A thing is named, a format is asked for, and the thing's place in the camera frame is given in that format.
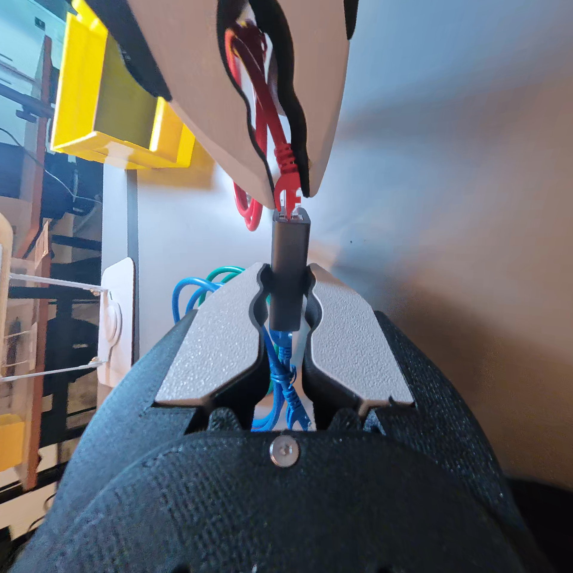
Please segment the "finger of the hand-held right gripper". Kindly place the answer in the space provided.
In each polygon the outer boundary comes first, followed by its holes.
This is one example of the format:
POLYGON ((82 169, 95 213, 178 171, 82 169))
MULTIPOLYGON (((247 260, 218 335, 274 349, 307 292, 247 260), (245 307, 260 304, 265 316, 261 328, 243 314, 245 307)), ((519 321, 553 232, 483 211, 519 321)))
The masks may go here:
POLYGON ((218 1, 128 1, 172 97, 198 142, 242 190, 274 208, 267 160, 255 148, 247 99, 219 48, 218 1))
POLYGON ((304 197, 320 188, 347 75, 350 1, 251 1, 269 37, 271 93, 290 126, 304 197))

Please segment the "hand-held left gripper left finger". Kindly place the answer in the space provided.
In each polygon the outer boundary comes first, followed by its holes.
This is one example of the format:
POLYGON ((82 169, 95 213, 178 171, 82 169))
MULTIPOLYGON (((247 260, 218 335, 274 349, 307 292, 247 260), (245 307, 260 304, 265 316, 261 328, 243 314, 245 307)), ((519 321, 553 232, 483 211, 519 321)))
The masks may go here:
POLYGON ((180 348, 157 391, 162 406, 213 406, 215 400, 262 369, 262 390, 269 385, 262 324, 266 263, 256 262, 206 298, 197 309, 180 348))

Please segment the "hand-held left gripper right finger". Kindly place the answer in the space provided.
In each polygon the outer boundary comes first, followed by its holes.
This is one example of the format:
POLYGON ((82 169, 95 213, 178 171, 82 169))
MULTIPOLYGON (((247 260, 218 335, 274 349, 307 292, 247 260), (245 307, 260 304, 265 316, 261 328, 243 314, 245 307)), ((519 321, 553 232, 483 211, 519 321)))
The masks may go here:
POLYGON ((412 392, 369 303, 316 263, 308 273, 307 396, 333 407, 412 405, 412 392))

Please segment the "yellow plastic bin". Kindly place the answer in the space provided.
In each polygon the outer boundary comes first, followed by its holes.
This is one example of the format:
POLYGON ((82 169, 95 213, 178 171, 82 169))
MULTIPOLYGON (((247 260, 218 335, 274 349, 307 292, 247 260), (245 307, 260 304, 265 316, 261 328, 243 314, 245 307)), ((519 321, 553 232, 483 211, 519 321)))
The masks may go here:
POLYGON ((188 168, 195 136, 162 97, 141 87, 85 1, 72 1, 51 149, 124 170, 188 168))

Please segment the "black ethernet port box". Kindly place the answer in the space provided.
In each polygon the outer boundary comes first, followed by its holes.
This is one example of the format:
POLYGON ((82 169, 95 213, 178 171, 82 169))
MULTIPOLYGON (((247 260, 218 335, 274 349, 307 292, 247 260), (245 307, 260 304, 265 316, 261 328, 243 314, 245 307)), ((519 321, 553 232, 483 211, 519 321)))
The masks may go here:
POLYGON ((270 329, 296 332, 300 329, 303 297, 308 284, 307 258, 311 219, 304 208, 290 220, 273 214, 270 267, 270 329))

